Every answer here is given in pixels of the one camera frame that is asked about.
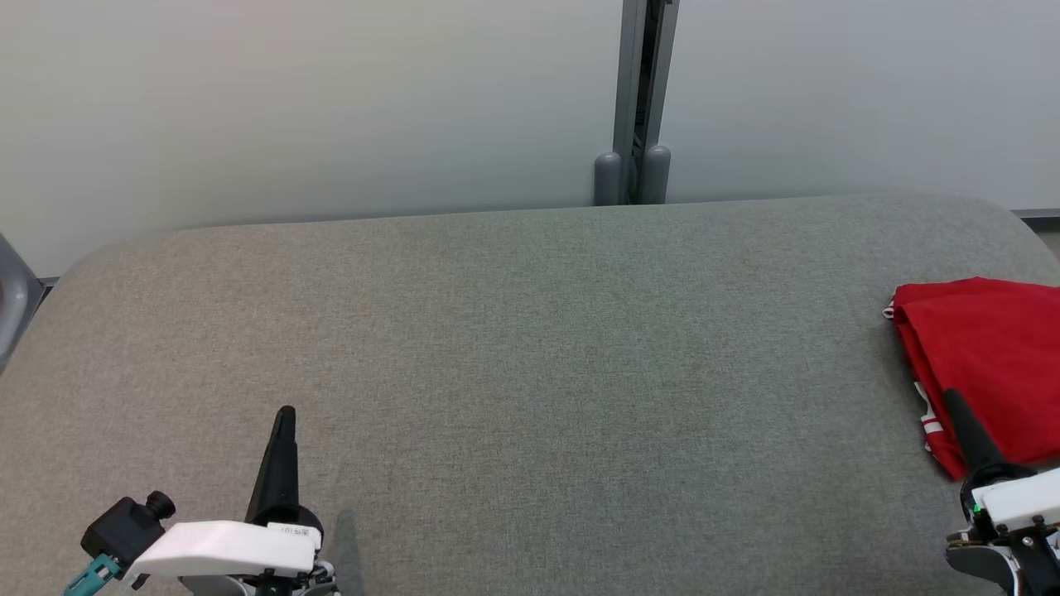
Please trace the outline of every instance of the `padded table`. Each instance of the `padded table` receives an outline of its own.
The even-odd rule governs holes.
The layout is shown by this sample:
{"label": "padded table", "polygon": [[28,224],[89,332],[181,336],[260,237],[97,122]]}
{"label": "padded table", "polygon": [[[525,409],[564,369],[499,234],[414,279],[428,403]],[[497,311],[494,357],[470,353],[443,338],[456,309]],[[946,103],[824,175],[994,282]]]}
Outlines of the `padded table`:
{"label": "padded table", "polygon": [[0,375],[5,588],[58,594],[125,495],[241,520],[292,404],[343,596],[996,594],[943,560],[958,485],[881,315],[971,276],[1060,263],[999,207],[919,195],[110,246]]}

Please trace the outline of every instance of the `folded garment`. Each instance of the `folded garment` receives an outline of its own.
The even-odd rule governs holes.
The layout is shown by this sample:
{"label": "folded garment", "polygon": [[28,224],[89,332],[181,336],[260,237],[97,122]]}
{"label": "folded garment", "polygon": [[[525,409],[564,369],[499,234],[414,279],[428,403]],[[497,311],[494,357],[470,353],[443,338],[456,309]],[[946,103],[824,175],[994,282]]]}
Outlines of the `folded garment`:
{"label": "folded garment", "polygon": [[895,292],[893,314],[929,403],[926,446],[953,478],[968,470],[943,407],[951,387],[1009,461],[1060,457],[1060,287],[912,283]]}

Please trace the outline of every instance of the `black knob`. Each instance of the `black knob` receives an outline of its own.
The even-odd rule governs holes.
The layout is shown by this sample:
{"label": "black knob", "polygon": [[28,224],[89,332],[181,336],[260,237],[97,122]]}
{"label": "black knob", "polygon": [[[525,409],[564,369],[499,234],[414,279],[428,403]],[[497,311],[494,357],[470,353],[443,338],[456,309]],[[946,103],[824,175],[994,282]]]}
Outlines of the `black knob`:
{"label": "black knob", "polygon": [[144,506],[158,521],[172,518],[177,512],[177,506],[173,504],[173,499],[162,491],[148,494],[147,503]]}

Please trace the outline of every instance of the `robotic arm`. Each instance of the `robotic arm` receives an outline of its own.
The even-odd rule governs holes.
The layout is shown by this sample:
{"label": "robotic arm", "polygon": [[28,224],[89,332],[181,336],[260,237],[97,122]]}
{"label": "robotic arm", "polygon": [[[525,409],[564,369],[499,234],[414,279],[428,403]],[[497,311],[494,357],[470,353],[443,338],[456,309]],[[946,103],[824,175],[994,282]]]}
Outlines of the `robotic arm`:
{"label": "robotic arm", "polygon": [[[972,474],[960,490],[968,529],[948,538],[954,569],[1010,596],[1060,596],[1060,469],[1009,463],[955,390],[943,399]],[[196,596],[340,596],[335,569],[317,558],[323,526],[298,502],[295,408],[276,415],[243,522],[174,524],[161,492],[116,503],[85,531],[92,563],[64,596],[92,596],[118,579],[138,590],[152,575],[177,577]]]}
{"label": "robotic arm", "polygon": [[92,563],[65,596],[91,596],[112,579],[138,590],[152,575],[177,577],[196,596],[340,596],[317,554],[323,526],[298,502],[295,408],[276,415],[244,522],[161,521],[176,507],[155,491],[124,497],[93,522],[81,546]]}
{"label": "robotic arm", "polygon": [[972,470],[960,489],[970,525],[948,538],[947,562],[1010,596],[1060,596],[1060,469],[1005,461],[960,393],[948,389],[943,400]]}

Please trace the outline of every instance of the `gray cushion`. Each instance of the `gray cushion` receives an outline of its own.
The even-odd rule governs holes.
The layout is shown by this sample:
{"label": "gray cushion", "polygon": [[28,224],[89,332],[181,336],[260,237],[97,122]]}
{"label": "gray cushion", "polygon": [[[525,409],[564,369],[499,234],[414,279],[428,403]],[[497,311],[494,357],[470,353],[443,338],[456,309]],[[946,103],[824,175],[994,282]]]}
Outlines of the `gray cushion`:
{"label": "gray cushion", "polygon": [[[994,594],[952,572],[895,286],[1060,284],[928,196],[180,231],[86,259],[0,376],[13,594],[154,489],[241,519],[276,409],[343,594]],[[146,594],[182,593],[153,579]]]}

